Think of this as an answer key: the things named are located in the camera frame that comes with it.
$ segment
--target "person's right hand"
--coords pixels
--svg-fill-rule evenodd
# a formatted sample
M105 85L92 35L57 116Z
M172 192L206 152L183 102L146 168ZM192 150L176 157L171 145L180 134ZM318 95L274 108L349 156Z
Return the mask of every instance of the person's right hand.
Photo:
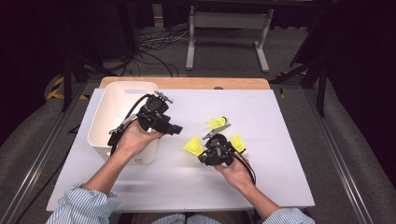
M237 159L234 159L233 163L230 166L216 165L214 167L217 171L224 175L225 179L231 187L239 191L246 187L254 186L248 170Z

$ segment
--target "striped shirt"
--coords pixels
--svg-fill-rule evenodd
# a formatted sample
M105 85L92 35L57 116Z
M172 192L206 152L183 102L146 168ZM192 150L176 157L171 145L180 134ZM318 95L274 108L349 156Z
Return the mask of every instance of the striped shirt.
M49 217L47 224L53 223L76 223L76 224L107 224L111 213L121 203L120 198L113 193L108 196L98 190L82 189L83 184L67 188L62 199L58 201L58 207ZM200 215L187 218L174 214L162 217L153 224L220 224L218 221ZM290 223L311 224L315 221L304 215L297 208L280 208L269 216L264 224Z

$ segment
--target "human hand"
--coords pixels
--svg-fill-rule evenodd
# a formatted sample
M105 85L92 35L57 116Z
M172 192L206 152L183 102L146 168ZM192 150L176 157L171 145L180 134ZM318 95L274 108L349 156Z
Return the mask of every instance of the human hand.
M124 131L116 151L123 151L131 158L142 152L150 142L164 136L160 132L146 132L140 126L139 120L134 120Z
M230 166L216 165L214 167L217 171L224 175L231 187L239 191L246 187L254 186L248 170L239 160L233 160L233 163Z

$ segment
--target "forearm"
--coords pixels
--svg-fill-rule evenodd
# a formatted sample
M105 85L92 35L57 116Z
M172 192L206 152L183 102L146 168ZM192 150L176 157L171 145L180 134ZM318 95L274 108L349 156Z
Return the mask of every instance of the forearm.
M108 195L120 172L132 158L133 153L116 150L105 164L82 187L87 190L99 190Z
M279 206L259 191L253 184L238 188L239 192L256 208L263 219L267 219Z

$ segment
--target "person's left hand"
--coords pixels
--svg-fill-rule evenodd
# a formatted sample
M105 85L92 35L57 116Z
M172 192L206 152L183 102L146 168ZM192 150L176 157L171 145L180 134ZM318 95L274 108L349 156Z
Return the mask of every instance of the person's left hand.
M164 136L163 133L151 132L148 133L142 129L137 120L133 121L124 131L116 151L123 151L131 158L142 152L147 145L154 139L159 139Z

